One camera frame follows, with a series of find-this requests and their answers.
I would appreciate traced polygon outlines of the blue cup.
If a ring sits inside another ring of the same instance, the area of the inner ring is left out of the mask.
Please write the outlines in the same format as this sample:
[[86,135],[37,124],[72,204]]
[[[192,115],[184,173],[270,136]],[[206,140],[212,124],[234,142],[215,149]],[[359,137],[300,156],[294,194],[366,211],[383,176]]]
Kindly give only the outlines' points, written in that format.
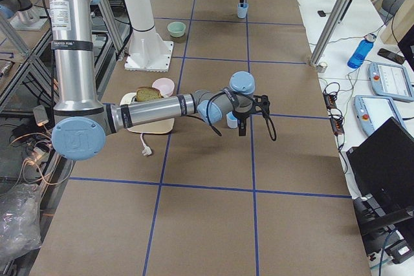
[[229,112],[226,115],[227,126],[231,129],[238,128],[238,119],[233,115],[233,112]]
[[244,19],[248,13],[248,3],[238,3],[237,4],[237,17],[239,19]]

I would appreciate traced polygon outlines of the green bowl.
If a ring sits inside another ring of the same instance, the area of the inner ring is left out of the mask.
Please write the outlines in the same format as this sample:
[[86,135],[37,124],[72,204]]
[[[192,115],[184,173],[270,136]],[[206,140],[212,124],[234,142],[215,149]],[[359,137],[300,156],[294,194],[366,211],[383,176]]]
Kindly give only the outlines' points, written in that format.
[[174,21],[168,24],[167,30],[171,37],[182,37],[186,31],[186,24],[180,21]]

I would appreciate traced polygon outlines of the cream toaster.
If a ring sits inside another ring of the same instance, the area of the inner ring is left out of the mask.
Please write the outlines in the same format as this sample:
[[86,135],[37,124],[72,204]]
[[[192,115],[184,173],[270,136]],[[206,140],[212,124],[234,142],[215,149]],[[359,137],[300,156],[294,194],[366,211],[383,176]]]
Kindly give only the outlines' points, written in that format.
[[174,117],[177,116],[177,99],[162,98],[153,101],[137,102],[135,93],[130,92],[121,99],[120,106],[130,112],[131,125],[128,131],[144,134],[167,134],[172,131]]

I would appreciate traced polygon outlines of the pink bowl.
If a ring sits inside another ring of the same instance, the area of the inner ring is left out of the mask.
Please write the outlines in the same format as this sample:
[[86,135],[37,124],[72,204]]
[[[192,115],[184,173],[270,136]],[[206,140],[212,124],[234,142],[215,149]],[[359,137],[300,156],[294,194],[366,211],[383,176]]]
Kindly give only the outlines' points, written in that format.
[[152,83],[152,87],[158,89],[163,97],[170,97],[175,90],[175,82],[169,78],[159,78]]

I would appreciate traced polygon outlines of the white toaster power plug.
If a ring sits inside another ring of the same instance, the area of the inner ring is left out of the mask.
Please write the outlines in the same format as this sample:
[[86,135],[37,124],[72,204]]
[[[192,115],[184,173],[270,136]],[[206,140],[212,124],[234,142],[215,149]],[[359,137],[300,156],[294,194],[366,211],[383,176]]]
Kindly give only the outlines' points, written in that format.
[[151,156],[153,154],[153,151],[151,150],[150,146],[146,143],[144,139],[144,133],[140,134],[140,141],[142,143],[142,155],[143,156]]

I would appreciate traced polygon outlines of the bread slice in toaster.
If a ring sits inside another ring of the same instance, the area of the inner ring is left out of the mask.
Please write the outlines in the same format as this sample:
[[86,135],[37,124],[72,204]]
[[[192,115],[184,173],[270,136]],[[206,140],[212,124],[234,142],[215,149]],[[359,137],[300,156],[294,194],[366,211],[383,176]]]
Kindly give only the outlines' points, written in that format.
[[139,87],[135,95],[137,102],[151,101],[163,98],[161,92],[154,87]]

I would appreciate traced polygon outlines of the blue water bottle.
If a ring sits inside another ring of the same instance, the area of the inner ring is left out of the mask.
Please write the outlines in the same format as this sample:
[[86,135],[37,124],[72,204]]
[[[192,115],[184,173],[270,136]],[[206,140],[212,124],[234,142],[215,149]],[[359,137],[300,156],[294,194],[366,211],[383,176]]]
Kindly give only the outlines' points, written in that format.
[[353,52],[353,55],[347,61],[347,66],[351,69],[359,68],[364,62],[366,56],[373,48],[373,45],[376,41],[376,35],[373,33],[367,34],[363,40],[358,44],[356,50]]

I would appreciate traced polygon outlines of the near teach pendant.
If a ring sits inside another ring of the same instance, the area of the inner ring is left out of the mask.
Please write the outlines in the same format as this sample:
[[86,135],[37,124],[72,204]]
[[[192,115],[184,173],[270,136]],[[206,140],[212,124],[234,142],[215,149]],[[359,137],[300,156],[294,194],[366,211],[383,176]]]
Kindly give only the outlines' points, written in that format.
[[359,124],[367,136],[372,135],[391,117],[406,128],[395,102],[389,96],[357,95],[353,98],[353,105]]

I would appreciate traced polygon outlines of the teach pendant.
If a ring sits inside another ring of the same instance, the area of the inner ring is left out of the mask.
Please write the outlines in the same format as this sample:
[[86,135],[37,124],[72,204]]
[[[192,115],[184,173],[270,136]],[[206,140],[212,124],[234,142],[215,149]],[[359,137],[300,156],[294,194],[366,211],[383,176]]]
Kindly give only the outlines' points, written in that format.
[[389,96],[357,95],[353,98],[353,105],[359,124],[367,136],[372,135],[391,117],[406,128],[395,102]]
[[413,102],[413,85],[402,65],[374,62],[369,65],[368,76],[375,94]]

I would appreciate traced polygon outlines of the black laptop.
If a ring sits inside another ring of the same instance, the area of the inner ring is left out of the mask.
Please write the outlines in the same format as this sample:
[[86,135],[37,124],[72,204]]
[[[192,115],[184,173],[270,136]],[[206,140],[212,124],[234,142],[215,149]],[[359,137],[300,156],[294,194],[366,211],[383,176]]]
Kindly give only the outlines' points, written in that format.
[[395,118],[350,148],[347,158],[362,195],[382,199],[382,205],[413,205],[413,137]]

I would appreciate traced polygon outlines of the far teach pendant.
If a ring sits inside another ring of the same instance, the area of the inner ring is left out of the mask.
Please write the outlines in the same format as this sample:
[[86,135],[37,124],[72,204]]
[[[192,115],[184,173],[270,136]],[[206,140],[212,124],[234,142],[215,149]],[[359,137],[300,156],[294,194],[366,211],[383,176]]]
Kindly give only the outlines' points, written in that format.
[[375,94],[413,102],[413,85],[402,65],[374,62],[369,65],[368,76]]

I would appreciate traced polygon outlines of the black smartphone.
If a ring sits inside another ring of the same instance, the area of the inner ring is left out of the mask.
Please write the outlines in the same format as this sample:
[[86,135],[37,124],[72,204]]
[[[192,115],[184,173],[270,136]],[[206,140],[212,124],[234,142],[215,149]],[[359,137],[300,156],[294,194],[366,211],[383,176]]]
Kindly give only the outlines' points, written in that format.
[[397,53],[394,53],[394,52],[392,52],[390,50],[387,50],[387,49],[384,49],[384,48],[381,48],[377,52],[377,55],[382,57],[382,58],[385,58],[387,60],[390,60],[394,63],[397,63],[399,65],[402,65],[405,62],[405,57],[404,56],[400,56]]

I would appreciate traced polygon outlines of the clear plastic bag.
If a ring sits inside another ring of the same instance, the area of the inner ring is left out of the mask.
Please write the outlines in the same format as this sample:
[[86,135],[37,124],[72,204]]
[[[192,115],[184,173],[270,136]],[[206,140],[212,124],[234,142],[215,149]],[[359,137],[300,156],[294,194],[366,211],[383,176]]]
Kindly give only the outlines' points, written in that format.
[[19,184],[1,197],[1,264],[41,247],[41,189]]

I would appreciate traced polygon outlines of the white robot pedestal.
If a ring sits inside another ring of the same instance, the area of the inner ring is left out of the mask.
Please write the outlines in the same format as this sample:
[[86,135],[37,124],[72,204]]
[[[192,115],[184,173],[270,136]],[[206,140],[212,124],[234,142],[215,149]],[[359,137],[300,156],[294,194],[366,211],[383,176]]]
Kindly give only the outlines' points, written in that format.
[[167,72],[173,42],[164,41],[155,28],[150,0],[124,0],[133,33],[129,42],[126,70]]

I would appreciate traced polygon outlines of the aluminium frame post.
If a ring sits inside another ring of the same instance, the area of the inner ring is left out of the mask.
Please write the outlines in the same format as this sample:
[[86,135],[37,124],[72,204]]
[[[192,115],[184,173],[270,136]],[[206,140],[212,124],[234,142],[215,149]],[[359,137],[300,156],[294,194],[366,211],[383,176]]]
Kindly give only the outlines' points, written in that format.
[[309,60],[309,65],[312,67],[317,67],[321,56],[326,49],[328,42],[335,30],[335,28],[338,25],[338,22],[340,20],[340,17],[342,16],[343,12],[345,11],[347,4],[349,3],[349,0],[336,0],[332,10],[331,14],[322,30],[322,33],[320,35],[320,38],[314,47],[314,50],[312,52],[312,55]]

